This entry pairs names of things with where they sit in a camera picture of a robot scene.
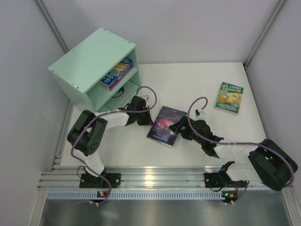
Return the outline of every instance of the white table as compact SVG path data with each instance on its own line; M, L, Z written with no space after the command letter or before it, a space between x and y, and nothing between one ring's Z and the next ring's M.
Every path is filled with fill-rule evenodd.
M198 97L206 96L206 122L211 131L224 137L224 141L261 142L265 137L261 120L242 63L194 63L140 65L142 85L152 87L158 103L151 111L153 121L162 106L187 111ZM222 82L244 87L238 115L214 109ZM149 94L150 104L154 97ZM200 109L201 100L195 108ZM73 109L70 125L78 119L80 111ZM151 126L130 125L105 132L98 152L105 166L217 166L226 160L207 156L201 146L178 136L173 147L146 138ZM61 166L79 166L70 155L71 144L65 143Z

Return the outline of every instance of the metal frame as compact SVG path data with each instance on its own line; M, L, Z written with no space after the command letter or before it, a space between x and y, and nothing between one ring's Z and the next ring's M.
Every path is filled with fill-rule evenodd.
M248 56L246 62L244 63L245 68L247 68L249 66L250 62L252 61L255 54L259 50L260 46L262 45L263 41L265 40L265 38L268 35L271 27L275 23L276 19L280 15L281 10L283 9L283 7L285 6L286 3L287 3L287 0L280 0L278 2L278 4L276 5L276 7L274 8L267 24L265 25L264 29L262 30L258 40L256 41L255 45L252 48L252 51L251 51L250 55Z
M44 15L47 23L49 24L52 32L54 33L57 41L59 42L62 50L67 53L68 47L65 44L59 30L57 29L55 23L53 22L50 14L48 13L42 0L34 0L42 14ZM280 0L276 5L269 21L267 22L265 28L263 29L261 35L259 36L256 44L254 45L247 61L244 63L248 81L256 102L256 106L261 118L263 128L265 130L266 136L269 137L269 132L262 115L262 111L258 102L258 98L253 89L252 77L249 75L248 66L261 44L263 43L265 37L269 33L272 25L279 16L282 8L284 7L287 0ZM62 124L62 129L60 131L59 140L57 143L57 152L53 160L53 168L50 172L43 172L41 175L41 180L38 186L38 194L36 197L36 202L32 210L32 215L28 225L38 225L41 219L43 207L48 195L49 189L68 189L77 191L79 185L79 178L76 175L77 168L63 168L60 166L61 151L65 143L65 138L67 136L68 125L70 123L72 103L68 102L66 110L64 112L64 121ZM123 181L121 181L119 190L160 190L168 188L170 190L198 190L198 191L208 191L205 188L204 183L204 172L217 172L219 166L208 166L203 168L169 168L169 167L140 167L140 168L108 168L108 172L119 172L122 174ZM255 190L265 190L268 189L260 183L252 183L249 189ZM288 213L292 219L294 226L301 226L301 206L298 201L297 194L293 187L283 189L283 196L285 203L287 205Z

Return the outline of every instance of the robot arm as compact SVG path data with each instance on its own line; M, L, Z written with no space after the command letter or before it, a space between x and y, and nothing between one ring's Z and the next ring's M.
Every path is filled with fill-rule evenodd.
M203 137L220 143L222 137L214 135L206 122L199 118L189 118L191 125ZM232 187L237 181L258 181L267 187L281 191L281 189L291 179L291 172L288 166L277 154L267 151L263 147L251 145L225 145L215 144L197 136L188 124L187 116L184 116L178 123L169 127L174 133L181 134L184 139L194 140L200 145L204 152L212 157L229 160L223 165L218 173L205 174L205 183L208 187ZM273 149L284 158L295 173L297 164L272 140L265 139L261 145Z
M148 109L146 107L147 100L143 97L134 96L131 103L127 105L127 111L143 111ZM80 117L77 119L72 129L70 130L67 140L74 145L75 141L79 138L85 127L100 113L92 113L88 110L83 111ZM87 165L84 165L85 171L92 176L98 177L97 174L105 176L106 170L102 163L97 149L103 138L105 130L117 127L127 126L137 122L138 125L152 125L150 112L144 113L114 113L107 114L98 118L91 124L88 130L83 134L78 143L75 146L74 154L83 160Z

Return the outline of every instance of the book cover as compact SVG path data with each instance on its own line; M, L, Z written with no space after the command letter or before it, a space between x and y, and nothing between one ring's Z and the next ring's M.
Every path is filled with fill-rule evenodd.
M222 83L215 107L238 114L244 88L229 83Z
M107 73L103 78L101 78L99 83L109 88L120 76L122 76L122 73L125 72L132 64L133 61L125 57L109 73Z
M112 91L112 89L117 86L117 84L131 71L131 69L134 67L134 65L131 65L126 71L124 71L120 77L109 87L109 89Z
M163 144L173 146L177 134L174 134L169 129L169 126L177 123L185 115L187 115L186 112L163 106L147 137Z

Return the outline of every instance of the cabinet shelf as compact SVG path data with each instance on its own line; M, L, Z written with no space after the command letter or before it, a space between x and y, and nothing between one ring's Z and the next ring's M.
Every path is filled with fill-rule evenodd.
M48 69L79 110L101 112L107 109L104 107L106 102L126 82L140 85L135 47L130 41L100 28ZM134 67L110 91L99 80L125 57L133 61Z

